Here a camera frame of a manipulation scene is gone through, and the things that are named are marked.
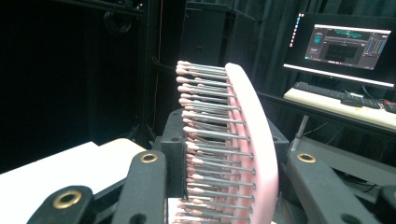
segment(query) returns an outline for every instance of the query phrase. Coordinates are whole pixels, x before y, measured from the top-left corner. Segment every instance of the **mounting hole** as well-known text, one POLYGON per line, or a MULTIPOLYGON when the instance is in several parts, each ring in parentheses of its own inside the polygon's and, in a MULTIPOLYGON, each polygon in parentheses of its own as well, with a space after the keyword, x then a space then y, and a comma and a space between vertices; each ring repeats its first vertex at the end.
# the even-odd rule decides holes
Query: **mounting hole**
POLYGON ((273 136, 273 141, 274 142, 277 142, 277 141, 279 141, 280 140, 280 138, 278 138, 278 137, 276 137, 276 136, 273 136))
POLYGON ((354 216, 350 214, 341 215, 341 219, 347 224, 361 224, 361 222, 354 216))
POLYGON ((300 153, 297 155, 297 159, 299 159, 300 161, 304 161, 304 162, 315 162, 317 161, 317 159, 309 154, 306 153, 300 153))
POLYGON ((158 156, 153 153, 148 153, 140 157, 140 160, 144 163, 154 162, 158 160, 158 156))
POLYGON ((147 221, 146 215, 143 214, 136 214, 134 216, 131 217, 131 219, 129 220, 130 224, 145 224, 147 221))
POLYGON ((78 203, 81 197, 82 197, 81 192, 71 189, 68 190, 67 192, 58 195, 53 201, 53 206, 57 209, 68 208, 78 203))

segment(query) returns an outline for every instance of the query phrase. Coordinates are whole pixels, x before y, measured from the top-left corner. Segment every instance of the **white desk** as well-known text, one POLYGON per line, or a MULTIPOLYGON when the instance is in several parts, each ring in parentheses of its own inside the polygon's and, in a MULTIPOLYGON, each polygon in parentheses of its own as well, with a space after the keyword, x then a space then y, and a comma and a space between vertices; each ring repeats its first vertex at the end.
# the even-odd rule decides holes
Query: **white desk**
POLYGON ((58 189, 82 185, 97 193, 128 175, 132 158, 144 151, 127 140, 70 148, 0 175, 0 223, 26 223, 58 189))
POLYGON ((287 100, 310 105, 353 119, 363 120, 396 131, 396 114, 389 113, 385 109, 342 105, 339 100, 294 88, 286 92, 283 97, 287 100))

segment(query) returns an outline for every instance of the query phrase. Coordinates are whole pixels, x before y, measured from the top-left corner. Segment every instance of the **black metal bracket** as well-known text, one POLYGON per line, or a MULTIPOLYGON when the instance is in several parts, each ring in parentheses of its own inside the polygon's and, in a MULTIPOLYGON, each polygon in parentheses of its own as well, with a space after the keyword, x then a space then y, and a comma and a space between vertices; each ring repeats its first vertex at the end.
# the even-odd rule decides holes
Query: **black metal bracket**
POLYGON ((55 0, 55 1, 72 4, 75 6, 102 9, 106 11, 117 12, 120 14, 126 14, 135 17, 145 16, 145 11, 140 8, 134 8, 132 1, 130 0, 126 1, 125 5, 109 3, 103 0, 55 0))

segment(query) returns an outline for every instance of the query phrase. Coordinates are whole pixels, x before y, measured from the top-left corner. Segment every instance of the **black cable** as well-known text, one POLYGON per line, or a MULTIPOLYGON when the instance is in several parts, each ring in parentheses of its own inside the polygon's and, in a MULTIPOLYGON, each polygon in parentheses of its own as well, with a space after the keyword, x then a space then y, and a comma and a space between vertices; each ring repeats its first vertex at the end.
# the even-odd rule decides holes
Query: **black cable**
POLYGON ((364 193, 367 193, 368 191, 372 190, 375 186, 376 184, 372 185, 369 189, 365 190, 364 193))

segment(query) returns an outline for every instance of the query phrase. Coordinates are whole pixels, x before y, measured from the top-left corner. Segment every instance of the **software interface on screen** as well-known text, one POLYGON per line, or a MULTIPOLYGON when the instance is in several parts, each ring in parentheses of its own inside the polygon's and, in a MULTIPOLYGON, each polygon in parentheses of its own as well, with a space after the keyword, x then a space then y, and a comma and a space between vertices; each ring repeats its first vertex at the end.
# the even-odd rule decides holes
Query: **software interface on screen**
POLYGON ((299 13, 284 67, 395 90, 396 19, 299 13))
POLYGON ((307 60, 373 70, 390 31, 315 24, 307 60))

